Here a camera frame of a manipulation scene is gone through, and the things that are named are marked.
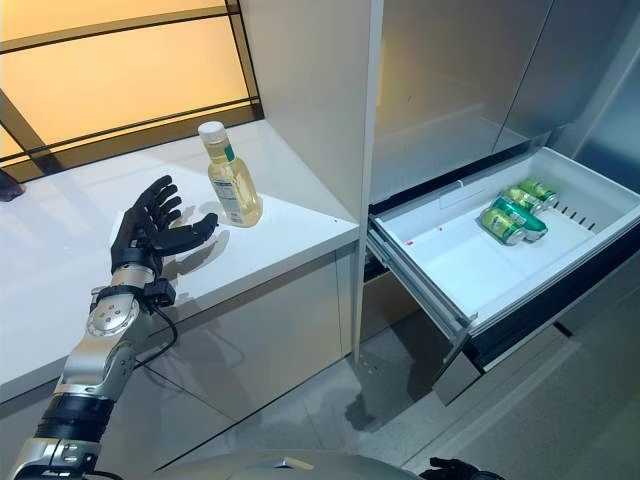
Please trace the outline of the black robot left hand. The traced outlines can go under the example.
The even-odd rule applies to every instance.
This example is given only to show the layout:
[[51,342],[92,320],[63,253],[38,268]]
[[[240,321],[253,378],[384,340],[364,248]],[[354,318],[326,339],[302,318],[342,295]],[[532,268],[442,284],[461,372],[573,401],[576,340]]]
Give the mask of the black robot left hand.
[[150,269],[159,277],[165,257],[191,251],[204,244],[218,226],[215,213],[194,224],[170,228],[182,213],[182,199],[170,175],[154,181],[125,211],[110,248],[111,273],[126,264]]

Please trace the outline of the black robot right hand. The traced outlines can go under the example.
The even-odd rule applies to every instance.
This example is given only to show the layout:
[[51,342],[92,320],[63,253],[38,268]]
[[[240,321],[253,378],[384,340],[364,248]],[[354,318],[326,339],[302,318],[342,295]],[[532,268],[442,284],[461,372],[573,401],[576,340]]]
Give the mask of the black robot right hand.
[[428,480],[469,480],[480,472],[480,469],[459,459],[431,457],[430,467],[419,474]]

